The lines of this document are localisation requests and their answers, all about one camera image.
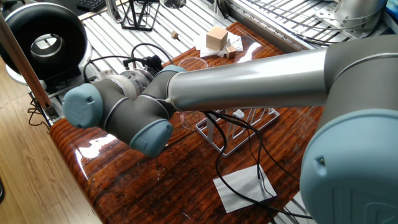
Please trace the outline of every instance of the black cable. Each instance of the black cable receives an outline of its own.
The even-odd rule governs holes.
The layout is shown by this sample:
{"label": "black cable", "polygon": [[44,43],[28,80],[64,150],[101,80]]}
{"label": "black cable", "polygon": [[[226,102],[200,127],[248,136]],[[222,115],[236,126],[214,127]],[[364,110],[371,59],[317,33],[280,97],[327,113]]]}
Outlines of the black cable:
{"label": "black cable", "polygon": [[259,205],[259,206],[261,206],[261,207],[263,207],[263,208],[266,208],[266,209],[269,208],[269,209],[271,209],[271,210],[273,210],[273,211],[280,212],[280,213],[283,213],[283,214],[286,214],[286,215],[296,216],[296,217],[300,217],[300,218],[312,219],[312,217],[310,217],[310,216],[308,216],[308,215],[294,214],[294,213],[286,212],[286,211],[284,211],[284,210],[280,210],[280,209],[278,209],[278,208],[274,208],[274,207],[271,207],[271,206],[268,206],[268,205],[264,205],[264,204],[262,204],[262,203],[260,203],[260,202],[258,202],[258,201],[256,201],[256,200],[254,200],[254,199],[252,199],[252,198],[249,198],[249,197],[247,197],[247,196],[244,196],[243,194],[241,194],[241,193],[237,192],[235,189],[233,189],[233,188],[224,180],[223,176],[221,175],[220,171],[218,170],[218,165],[219,165],[219,163],[220,163],[221,156],[224,154],[224,152],[225,152],[225,150],[226,150],[226,148],[227,148],[227,145],[228,145],[227,138],[226,138],[225,133],[224,133],[224,131],[222,130],[222,128],[221,128],[221,127],[218,125],[218,123],[210,116],[210,114],[213,114],[214,112],[213,112],[213,111],[209,111],[209,112],[203,112],[203,113],[204,113],[205,116],[210,120],[210,122],[213,123],[213,125],[216,127],[216,129],[221,133],[221,136],[223,137],[224,147],[223,147],[223,149],[221,150],[221,153],[219,154],[219,156],[217,157],[217,160],[216,160],[216,173],[217,173],[218,177],[220,178],[220,180],[225,184],[225,186],[227,186],[227,188],[229,188],[229,189],[230,189],[234,194],[236,194],[237,196],[239,196],[239,197],[241,197],[241,198],[243,198],[243,199],[245,199],[245,200],[248,200],[248,201],[250,201],[250,202],[252,202],[252,203],[255,203],[256,205]]}
{"label": "black cable", "polygon": [[47,134],[48,134],[49,131],[50,131],[50,126],[48,124],[46,124],[44,121],[40,122],[39,124],[33,124],[32,123],[33,115],[40,114],[40,115],[44,116],[44,114],[42,114],[41,110],[39,109],[40,106],[37,104],[36,100],[32,100],[30,102],[30,105],[33,106],[34,108],[29,108],[27,110],[27,112],[30,113],[30,117],[29,117],[29,121],[28,121],[29,125],[31,125],[31,126],[40,126],[40,125],[44,124],[44,126],[47,128]]}
{"label": "black cable", "polygon": [[220,13],[223,15],[224,19],[228,18],[228,16],[223,12],[219,0],[216,0],[216,5],[218,7],[218,10],[220,10]]}
{"label": "black cable", "polygon": [[262,134],[261,134],[257,129],[253,128],[247,121],[242,120],[242,119],[239,119],[239,118],[235,118],[234,116],[231,116],[231,115],[229,115],[229,114],[220,114],[220,113],[216,113],[216,112],[214,112],[214,111],[209,111],[208,113],[209,113],[209,114],[212,114],[212,115],[215,115],[215,116],[218,117],[218,118],[222,118],[222,119],[224,119],[224,120],[226,120],[226,121],[229,121],[229,122],[231,122],[231,123],[233,123],[233,124],[236,124],[236,125],[238,125],[238,126],[240,126],[240,127],[248,128],[248,129],[254,131],[255,134],[257,135],[257,137],[258,137],[259,140],[260,140],[260,145],[261,145],[261,147],[263,147],[263,149],[265,150],[265,152],[267,153],[267,155],[270,157],[270,159],[271,159],[280,169],[282,169],[287,175],[291,176],[291,177],[292,177],[294,180],[296,180],[297,182],[300,182],[300,180],[299,180],[298,178],[296,178],[292,173],[290,173],[290,172],[287,171],[285,168],[283,168],[283,167],[271,156],[271,154],[269,153],[269,151],[266,149],[264,143],[262,142]]}
{"label": "black cable", "polygon": [[[253,157],[253,159],[255,160],[255,162],[260,163],[260,161],[257,161],[256,157],[254,156],[253,152],[252,152],[252,147],[251,147],[251,138],[250,138],[250,132],[248,128],[245,128],[246,131],[248,132],[248,138],[249,138],[249,149],[250,149],[250,154]],[[262,175],[262,172],[260,172],[260,170],[257,168],[257,174],[260,173],[261,175],[261,179],[262,179],[262,188],[264,188],[264,190],[271,195],[271,197],[276,197],[273,196],[266,188],[266,180],[264,178],[264,176]],[[280,201],[278,201],[277,199],[275,199],[276,202],[278,202],[279,205],[283,206],[288,212],[292,213],[286,206],[284,206]],[[293,217],[293,219],[296,221],[296,223],[299,223],[299,221],[296,219],[296,217]]]}
{"label": "black cable", "polygon": [[141,43],[141,44],[137,44],[135,47],[133,47],[132,50],[131,50],[131,56],[132,56],[132,57],[134,57],[134,51],[136,50],[136,48],[139,47],[139,46],[142,46],[142,45],[147,45],[147,46],[151,46],[151,47],[154,47],[154,48],[158,49],[159,51],[161,51],[161,52],[167,57],[167,59],[169,60],[169,62],[170,62],[172,65],[174,65],[174,62],[173,62],[172,58],[168,55],[168,53],[167,53],[165,50],[163,50],[163,49],[162,49],[161,47],[159,47],[159,46],[156,46],[156,45],[150,44],[150,43]]}
{"label": "black cable", "polygon": [[30,98],[33,100],[33,102],[32,101],[30,102],[30,105],[38,108],[38,111],[43,116],[45,122],[47,123],[47,126],[51,128],[52,124],[50,123],[49,119],[47,119],[47,117],[44,116],[45,112],[44,112],[43,108],[39,105],[39,102],[37,102],[37,100],[33,96],[33,93],[29,92],[28,94],[29,94]]}
{"label": "black cable", "polygon": [[[378,25],[376,25],[374,27],[374,29],[370,33],[368,33],[365,37],[362,37],[362,39],[365,39],[365,38],[368,38],[368,37],[372,36],[375,33],[375,31],[377,30],[377,27],[378,27]],[[344,41],[331,42],[331,41],[320,40],[320,39],[316,39],[316,38],[312,38],[312,37],[307,37],[306,35],[298,34],[298,33],[295,33],[295,32],[293,32],[293,34],[296,35],[298,38],[300,38],[300,39],[302,39],[302,40],[304,40],[304,41],[306,41],[308,43],[316,44],[316,45],[320,45],[320,46],[325,46],[325,47],[329,47],[330,44],[339,44],[339,43],[344,42]]]}
{"label": "black cable", "polygon": [[[252,150],[251,150],[252,147],[251,147],[250,131],[249,131],[247,128],[246,128],[246,131],[248,132],[250,154],[252,155],[253,159],[254,159],[255,162],[257,163],[257,178],[260,179],[260,175],[261,175],[261,177],[262,177],[262,173],[261,173],[260,167],[259,167],[260,160],[257,160],[257,159],[256,159],[256,157],[254,156],[254,154],[253,154],[253,152],[252,152]],[[268,192],[268,190],[266,189],[266,185],[265,185],[264,181],[262,182],[262,184],[263,184],[263,186],[264,186],[264,190],[266,190],[266,191]],[[272,223],[272,224],[277,224],[276,221],[275,221],[274,216],[272,215],[271,209],[268,208],[267,210],[268,210],[268,213],[269,213],[270,216],[271,216],[271,223]]]}
{"label": "black cable", "polygon": [[133,62],[133,61],[137,61],[137,62],[141,62],[141,63],[143,63],[143,64],[149,66],[148,63],[147,63],[145,60],[139,59],[139,58],[131,58],[131,57],[119,56],[119,55],[111,55],[111,56],[99,57],[99,58],[96,58],[96,59],[93,59],[93,60],[89,60],[89,61],[85,64],[85,66],[83,67],[83,78],[84,78],[85,83],[90,83],[89,79],[87,78],[87,74],[86,74],[87,66],[88,66],[89,64],[95,62],[95,61],[103,60],[103,59],[107,59],[107,58],[126,58],[126,59],[130,59],[132,62]]}

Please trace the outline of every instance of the wooden table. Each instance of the wooden table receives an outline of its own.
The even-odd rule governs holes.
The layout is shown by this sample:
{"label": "wooden table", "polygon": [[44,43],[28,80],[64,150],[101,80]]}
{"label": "wooden table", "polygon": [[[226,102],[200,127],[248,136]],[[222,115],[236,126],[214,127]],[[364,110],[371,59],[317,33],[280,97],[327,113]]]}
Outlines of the wooden table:
{"label": "wooden table", "polygon": [[[244,51],[231,60],[207,57],[211,67],[282,54],[240,23],[228,30],[242,37]],[[191,49],[174,62],[191,56],[198,57],[199,51]],[[279,108],[280,118],[263,131],[268,150],[296,177],[322,110]],[[130,149],[99,128],[77,129],[65,119],[57,122],[50,134],[104,223],[268,223],[268,212],[258,206],[225,212],[213,183],[218,152],[196,131],[182,127],[179,116],[170,120],[173,136],[156,158]],[[201,113],[193,113],[187,119],[195,124],[202,118]],[[258,141],[252,142],[253,149],[258,145]],[[255,163],[245,144],[222,159],[220,169],[225,175]],[[272,205],[281,208],[299,191],[299,183],[265,153],[261,165],[278,194]]]}

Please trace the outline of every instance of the wooden block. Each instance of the wooden block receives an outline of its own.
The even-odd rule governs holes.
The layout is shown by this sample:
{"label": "wooden block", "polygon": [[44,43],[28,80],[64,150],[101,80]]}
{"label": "wooden block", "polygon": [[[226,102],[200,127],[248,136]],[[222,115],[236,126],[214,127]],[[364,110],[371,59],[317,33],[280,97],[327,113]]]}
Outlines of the wooden block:
{"label": "wooden block", "polygon": [[173,30],[172,32],[173,39],[178,39],[178,33]]}
{"label": "wooden block", "polygon": [[206,35],[206,47],[213,50],[221,50],[226,44],[228,31],[226,29],[213,26]]}
{"label": "wooden block", "polygon": [[229,46],[226,48],[227,54],[226,57],[231,59],[231,58],[235,58],[236,55],[236,49],[234,48],[234,46]]}

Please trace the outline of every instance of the silver metal tube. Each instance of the silver metal tube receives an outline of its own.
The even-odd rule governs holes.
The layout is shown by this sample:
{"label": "silver metal tube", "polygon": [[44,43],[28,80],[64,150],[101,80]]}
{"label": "silver metal tube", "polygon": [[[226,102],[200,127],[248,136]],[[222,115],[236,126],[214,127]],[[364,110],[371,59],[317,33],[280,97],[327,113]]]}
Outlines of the silver metal tube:
{"label": "silver metal tube", "polygon": [[309,50],[178,73],[168,101],[180,111],[323,105],[325,55]]}

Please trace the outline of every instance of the white card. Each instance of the white card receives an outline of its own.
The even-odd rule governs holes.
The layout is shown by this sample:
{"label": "white card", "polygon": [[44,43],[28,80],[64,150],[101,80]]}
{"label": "white card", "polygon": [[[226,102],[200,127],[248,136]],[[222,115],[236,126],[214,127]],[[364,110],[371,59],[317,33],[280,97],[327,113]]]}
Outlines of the white card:
{"label": "white card", "polygon": [[[257,165],[225,175],[223,178],[228,185],[230,185],[240,194],[261,202],[265,199],[275,197],[276,193],[261,166],[260,171],[265,179],[264,184],[266,186],[266,190],[263,187],[263,180],[257,178]],[[226,213],[233,212],[237,209],[253,204],[252,202],[237,196],[234,192],[227,188],[227,186],[225,186],[220,178],[214,179],[213,182],[216,185]]]}

